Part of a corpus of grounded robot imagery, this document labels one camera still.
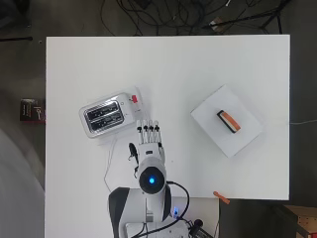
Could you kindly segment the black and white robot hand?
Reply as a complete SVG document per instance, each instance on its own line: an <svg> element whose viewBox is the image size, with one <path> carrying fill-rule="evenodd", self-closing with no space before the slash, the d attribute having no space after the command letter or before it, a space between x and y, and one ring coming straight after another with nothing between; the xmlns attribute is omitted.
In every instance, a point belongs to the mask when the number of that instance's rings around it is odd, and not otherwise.
<svg viewBox="0 0 317 238"><path fill-rule="evenodd" d="M136 125L138 143L129 144L130 156L128 160L135 160L139 166L147 157L155 157L165 162L164 149L161 141L160 127L158 121L138 120Z"/></svg>

